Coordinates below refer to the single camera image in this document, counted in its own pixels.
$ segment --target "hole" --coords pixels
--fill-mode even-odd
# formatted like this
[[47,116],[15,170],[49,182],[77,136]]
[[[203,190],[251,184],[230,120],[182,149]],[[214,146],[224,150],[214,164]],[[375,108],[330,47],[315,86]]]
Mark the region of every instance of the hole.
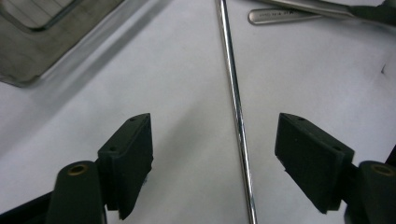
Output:
[[380,164],[372,165],[372,169],[381,175],[393,176],[395,173],[390,170],[388,167]]
[[88,170],[88,166],[84,164],[75,165],[67,172],[69,175],[81,175]]

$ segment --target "white surface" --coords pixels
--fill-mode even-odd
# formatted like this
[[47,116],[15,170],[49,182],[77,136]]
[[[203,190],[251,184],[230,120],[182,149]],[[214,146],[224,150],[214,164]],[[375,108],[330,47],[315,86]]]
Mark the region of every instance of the white surface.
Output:
[[[138,2],[85,61],[73,54],[89,41],[30,88],[0,84],[0,212],[52,190],[61,168],[95,160],[126,119],[150,112],[153,170],[133,213],[108,222],[248,223],[216,4]],[[248,12],[268,5],[227,3],[259,223],[344,223],[344,206],[320,214],[283,171],[278,114],[311,120],[356,150],[355,164],[384,161],[396,142],[395,33],[331,19],[257,27]]]

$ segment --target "metal rod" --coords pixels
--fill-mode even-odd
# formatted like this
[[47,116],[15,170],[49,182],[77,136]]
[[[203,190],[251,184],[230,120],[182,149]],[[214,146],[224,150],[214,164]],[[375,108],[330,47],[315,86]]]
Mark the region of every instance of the metal rod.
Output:
[[227,5],[225,0],[216,0],[221,35],[223,37],[224,54],[226,58],[227,74],[230,77],[231,91],[233,94],[233,111],[236,124],[236,132],[240,149],[242,171],[247,194],[247,212],[250,224],[257,224],[256,206],[253,197],[253,185],[248,164],[248,148],[245,134],[244,119],[242,116],[241,99],[239,96],[238,80],[236,77],[235,61],[233,58],[233,43],[231,40],[230,24],[228,21]]

